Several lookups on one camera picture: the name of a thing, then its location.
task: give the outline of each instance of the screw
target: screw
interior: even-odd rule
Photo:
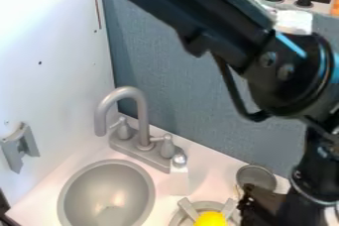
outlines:
[[[278,79],[280,80],[289,80],[294,74],[294,66],[290,63],[284,64],[278,70]]]
[[[271,67],[277,61],[277,54],[275,52],[267,52],[260,56],[259,62],[262,67]]]
[[[294,172],[294,177],[295,177],[296,179],[301,179],[301,173],[300,173],[299,170],[296,170],[296,171]]]

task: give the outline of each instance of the sink basin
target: sink basin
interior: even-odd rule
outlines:
[[[127,161],[107,160],[73,175],[57,202],[62,226],[139,226],[155,203],[149,174]]]

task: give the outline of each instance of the yellow lemon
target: yellow lemon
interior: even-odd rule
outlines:
[[[208,211],[199,216],[195,221],[194,226],[227,226],[227,221],[225,220],[222,213]]]

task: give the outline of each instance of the blue wall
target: blue wall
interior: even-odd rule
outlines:
[[[288,175],[302,152],[300,123],[271,119],[254,124],[240,118],[209,55],[188,55],[171,28],[126,0],[104,0],[104,5],[116,85],[145,91],[153,125]],[[238,83],[255,109],[246,83],[240,78]],[[132,101],[119,107],[136,117]]]

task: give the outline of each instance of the cable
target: cable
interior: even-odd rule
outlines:
[[[255,113],[250,113],[247,111],[244,101],[242,100],[237,85],[233,79],[231,70],[228,67],[228,64],[220,56],[213,55],[213,58],[219,67],[223,80],[227,86],[228,92],[230,93],[231,99],[238,113],[245,119],[253,122],[262,122],[270,118],[271,115],[263,110]]]

